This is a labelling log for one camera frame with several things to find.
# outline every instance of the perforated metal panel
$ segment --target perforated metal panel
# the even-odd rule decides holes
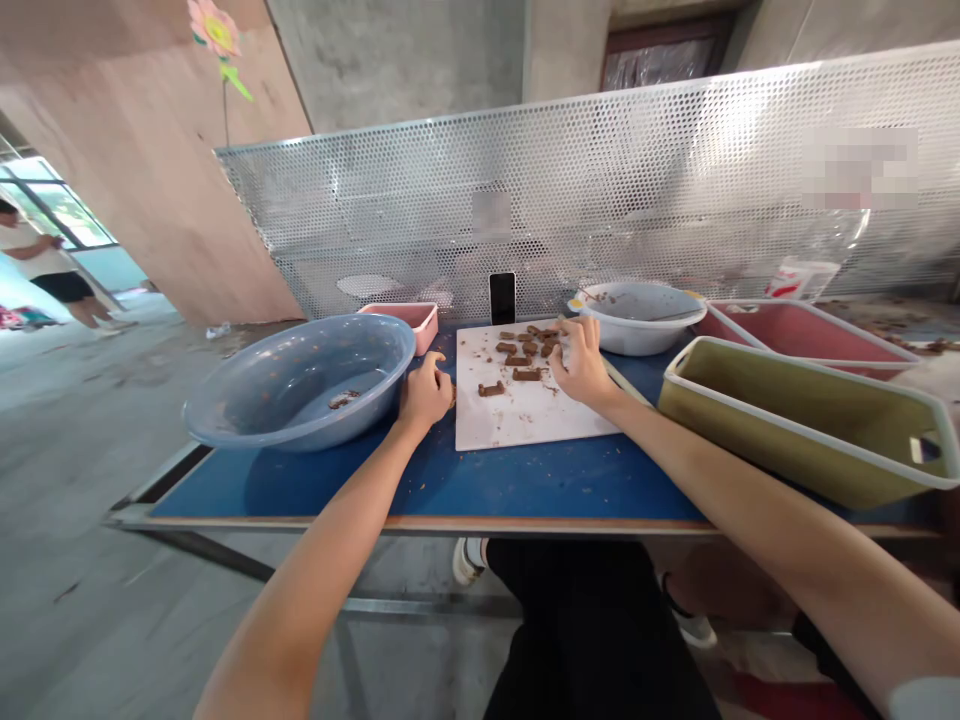
[[[807,128],[916,128],[913,209],[875,211],[830,294],[948,280],[960,260],[960,43],[220,149],[309,317],[436,300],[521,317],[578,286],[762,293],[802,254]]]

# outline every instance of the smartphone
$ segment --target smartphone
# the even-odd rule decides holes
[[[509,325],[517,321],[517,276],[515,273],[490,275],[490,324]]]

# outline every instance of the pink plastic container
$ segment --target pink plastic container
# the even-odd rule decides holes
[[[377,313],[400,318],[413,328],[413,335],[417,340],[417,357],[430,349],[430,343],[437,336],[437,304],[436,303],[377,303],[364,305],[360,312]]]
[[[798,300],[714,300],[700,335],[889,380],[920,362],[903,348]]]

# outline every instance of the cutting board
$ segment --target cutting board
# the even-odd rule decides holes
[[[549,320],[541,320],[457,331],[457,450],[532,445],[620,432],[586,405],[564,394],[553,379],[547,359],[540,357],[539,352],[532,365],[546,368],[539,382],[514,380],[513,368],[504,366],[507,355],[496,350],[501,331],[519,334],[526,332],[528,325],[547,328],[550,324]],[[519,341],[505,342],[515,343],[519,351]],[[503,395],[480,397],[478,385],[496,385],[498,380],[506,388]]]

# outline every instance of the hand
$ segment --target hand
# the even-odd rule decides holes
[[[423,365],[410,373],[400,396],[400,418],[426,434],[430,426],[447,414],[453,401],[453,382],[445,372],[437,370],[437,360],[446,360],[441,353],[430,351]]]
[[[557,343],[548,362],[557,385],[574,400],[596,409],[621,392],[603,367],[600,357],[600,323],[595,317],[581,315],[554,325],[570,336],[570,355],[563,367],[563,350]]]

